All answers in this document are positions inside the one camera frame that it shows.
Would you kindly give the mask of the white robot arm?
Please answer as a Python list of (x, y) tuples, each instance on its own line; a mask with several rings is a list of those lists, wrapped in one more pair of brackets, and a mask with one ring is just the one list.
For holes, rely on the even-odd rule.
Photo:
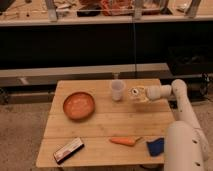
[(168, 126), (164, 138), (146, 143), (148, 152), (152, 157), (164, 154), (162, 171), (205, 171), (209, 143), (189, 101), (186, 83), (176, 79), (170, 85), (139, 85), (129, 91), (129, 97), (135, 104), (170, 96), (176, 99), (178, 120)]

